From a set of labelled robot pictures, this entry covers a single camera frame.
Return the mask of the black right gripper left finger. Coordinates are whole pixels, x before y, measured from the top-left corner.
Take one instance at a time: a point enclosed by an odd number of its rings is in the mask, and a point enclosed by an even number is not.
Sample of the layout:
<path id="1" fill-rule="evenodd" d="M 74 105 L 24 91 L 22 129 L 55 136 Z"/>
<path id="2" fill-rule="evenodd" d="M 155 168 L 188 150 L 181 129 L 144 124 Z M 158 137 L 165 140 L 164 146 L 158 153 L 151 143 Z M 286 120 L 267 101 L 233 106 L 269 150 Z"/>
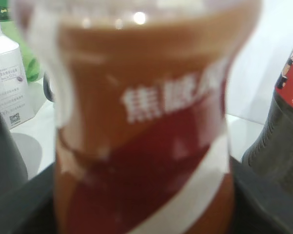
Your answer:
<path id="1" fill-rule="evenodd" d="M 57 234 L 52 163 L 20 189 L 0 198 L 0 234 Z"/>

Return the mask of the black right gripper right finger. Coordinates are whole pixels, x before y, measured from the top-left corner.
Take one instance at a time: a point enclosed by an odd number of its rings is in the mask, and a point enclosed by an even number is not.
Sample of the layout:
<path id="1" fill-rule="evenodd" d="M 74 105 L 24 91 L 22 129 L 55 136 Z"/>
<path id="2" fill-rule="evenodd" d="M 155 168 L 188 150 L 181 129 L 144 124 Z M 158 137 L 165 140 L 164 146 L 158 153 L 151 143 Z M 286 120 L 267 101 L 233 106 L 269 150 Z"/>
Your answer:
<path id="1" fill-rule="evenodd" d="M 293 197 L 230 158 L 235 188 L 232 234 L 293 234 Z"/>

